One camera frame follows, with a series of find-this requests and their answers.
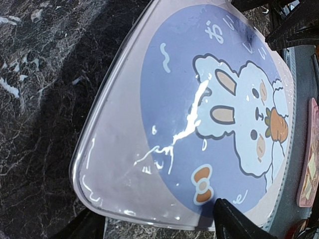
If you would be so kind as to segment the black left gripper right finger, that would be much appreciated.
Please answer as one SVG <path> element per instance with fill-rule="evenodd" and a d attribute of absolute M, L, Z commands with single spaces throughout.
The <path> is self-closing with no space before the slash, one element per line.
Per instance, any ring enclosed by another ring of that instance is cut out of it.
<path fill-rule="evenodd" d="M 213 208 L 215 234 L 218 239 L 274 239 L 258 227 L 228 200 L 218 198 Z"/>

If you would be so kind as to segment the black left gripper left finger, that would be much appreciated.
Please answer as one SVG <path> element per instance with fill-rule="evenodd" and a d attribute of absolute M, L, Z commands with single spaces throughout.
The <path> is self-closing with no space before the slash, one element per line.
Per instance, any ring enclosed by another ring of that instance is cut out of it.
<path fill-rule="evenodd" d="M 105 217 L 84 209 L 53 239 L 103 239 Z"/>

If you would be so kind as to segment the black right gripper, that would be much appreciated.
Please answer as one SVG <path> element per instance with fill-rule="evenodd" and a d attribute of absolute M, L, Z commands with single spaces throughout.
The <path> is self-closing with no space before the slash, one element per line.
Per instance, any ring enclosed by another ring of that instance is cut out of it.
<path fill-rule="evenodd" d="M 271 50 L 319 44 L 319 2 L 303 0 L 265 38 Z"/>

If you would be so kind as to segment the silver tin lid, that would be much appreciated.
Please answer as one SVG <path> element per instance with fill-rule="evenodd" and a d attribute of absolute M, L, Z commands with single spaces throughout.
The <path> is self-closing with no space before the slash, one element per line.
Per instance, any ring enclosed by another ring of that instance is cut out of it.
<path fill-rule="evenodd" d="M 118 220 L 215 229 L 228 200 L 265 227 L 292 145 L 295 86 L 226 0 L 154 0 L 94 100 L 71 166 L 79 200 Z"/>

